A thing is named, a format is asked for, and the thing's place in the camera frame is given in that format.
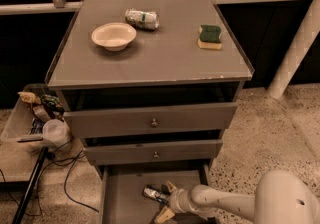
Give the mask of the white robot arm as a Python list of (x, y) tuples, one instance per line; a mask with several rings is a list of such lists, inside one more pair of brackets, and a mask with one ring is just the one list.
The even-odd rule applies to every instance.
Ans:
[(295, 175), (272, 170), (259, 180), (255, 195), (244, 195), (196, 185), (178, 189), (167, 182), (170, 196), (155, 218), (163, 224), (178, 213), (212, 217), (216, 209), (238, 215), (253, 224), (320, 224), (320, 203)]

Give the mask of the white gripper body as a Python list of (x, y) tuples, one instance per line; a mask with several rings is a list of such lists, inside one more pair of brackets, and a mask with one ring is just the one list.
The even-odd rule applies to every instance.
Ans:
[(185, 189), (175, 189), (169, 197), (169, 206), (175, 213), (187, 213), (193, 210), (190, 192)]

